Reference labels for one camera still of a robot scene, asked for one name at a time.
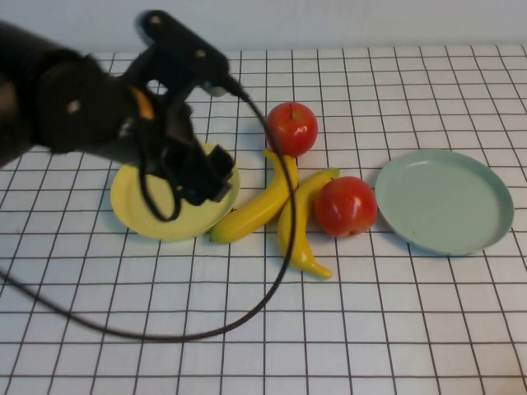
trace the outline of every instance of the plastic fruit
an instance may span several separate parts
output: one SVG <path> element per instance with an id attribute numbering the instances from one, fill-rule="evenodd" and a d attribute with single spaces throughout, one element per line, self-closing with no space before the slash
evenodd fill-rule
<path id="1" fill-rule="evenodd" d="M 271 110 L 267 119 L 284 154 L 297 157 L 315 144 L 319 126 L 309 107 L 296 102 L 282 103 Z"/>
<path id="2" fill-rule="evenodd" d="M 332 179 L 339 175 L 338 169 L 321 170 L 298 187 L 295 191 L 296 198 L 296 233 L 295 244 L 291 256 L 291 266 L 321 278 L 331 278 L 333 273 L 326 267 L 319 265 L 305 234 L 307 221 L 313 212 L 315 198 L 319 191 Z M 285 255 L 291 233 L 291 203 L 287 202 L 280 214 L 278 221 L 278 243 L 282 255 Z"/>
<path id="3" fill-rule="evenodd" d="M 315 202 L 315 217 L 333 237 L 366 232 L 377 217 L 375 194 L 357 177 L 341 177 L 327 183 Z"/>
<path id="4" fill-rule="evenodd" d="M 274 168 L 273 181 L 254 199 L 224 216 L 211 230 L 210 240 L 213 243 L 232 243 L 253 233 L 260 226 L 271 221 L 286 204 L 290 196 L 286 175 L 280 160 L 270 150 L 263 150 L 263 154 L 271 161 Z M 284 155 L 286 167 L 293 188 L 298 186 L 298 169 L 295 160 Z"/>

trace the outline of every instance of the red apple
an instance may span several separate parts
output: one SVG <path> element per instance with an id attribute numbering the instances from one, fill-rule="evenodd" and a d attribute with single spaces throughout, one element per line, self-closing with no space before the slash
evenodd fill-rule
<path id="1" fill-rule="evenodd" d="M 377 217 L 375 194 L 357 177 L 334 179 L 315 199 L 315 217 L 329 235 L 359 235 L 370 229 Z"/>
<path id="2" fill-rule="evenodd" d="M 283 154 L 297 157 L 305 154 L 315 144 L 319 126 L 313 112 L 300 103 L 277 105 L 268 114 L 268 123 Z M 266 136 L 268 144 L 273 144 Z"/>

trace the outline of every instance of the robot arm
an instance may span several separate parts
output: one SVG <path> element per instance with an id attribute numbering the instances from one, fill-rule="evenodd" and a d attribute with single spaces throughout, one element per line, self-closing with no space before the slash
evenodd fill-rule
<path id="1" fill-rule="evenodd" d="M 171 221 L 181 199 L 220 201 L 234 166 L 219 146 L 204 153 L 185 100 L 197 86 L 236 93 L 238 85 L 225 56 L 165 12 L 146 12 L 138 24 L 149 47 L 122 76 L 112 77 L 90 56 L 0 21 L 0 166 L 34 145 L 134 165 L 152 213 Z M 166 93 L 147 89 L 154 80 Z M 171 186 L 172 216 L 157 210 L 147 174 Z"/>

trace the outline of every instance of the yellow banana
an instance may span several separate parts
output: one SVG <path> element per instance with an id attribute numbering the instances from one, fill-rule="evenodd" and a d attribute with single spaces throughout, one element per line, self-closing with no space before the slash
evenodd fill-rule
<path id="1" fill-rule="evenodd" d="M 318 192 L 332 179 L 336 179 L 340 174 L 338 169 L 321 170 L 298 187 L 295 191 L 296 198 L 296 233 L 295 243 L 291 256 L 291 266 L 298 270 L 303 270 L 322 278 L 331 278 L 333 273 L 326 267 L 319 265 L 305 234 L 307 221 L 309 220 L 315 199 Z M 291 233 L 291 203 L 288 202 L 282 210 L 278 221 L 278 243 L 282 254 L 286 254 L 289 244 L 289 234 Z"/>
<path id="2" fill-rule="evenodd" d="M 270 150 L 263 150 L 263 154 L 273 164 L 273 181 L 261 194 L 238 210 L 230 212 L 213 226 L 210 234 L 210 240 L 213 243 L 232 243 L 245 237 L 271 221 L 286 204 L 290 192 L 280 160 Z M 283 157 L 287 172 L 291 176 L 293 188 L 296 188 L 298 186 L 298 169 L 295 160 L 287 155 Z"/>

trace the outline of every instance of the white wall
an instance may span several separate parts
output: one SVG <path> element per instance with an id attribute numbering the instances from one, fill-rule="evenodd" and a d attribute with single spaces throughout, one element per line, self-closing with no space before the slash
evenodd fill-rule
<path id="1" fill-rule="evenodd" d="M 134 51 L 134 18 L 152 8 L 224 50 L 527 40 L 525 0 L 0 0 L 0 18 L 81 50 Z"/>

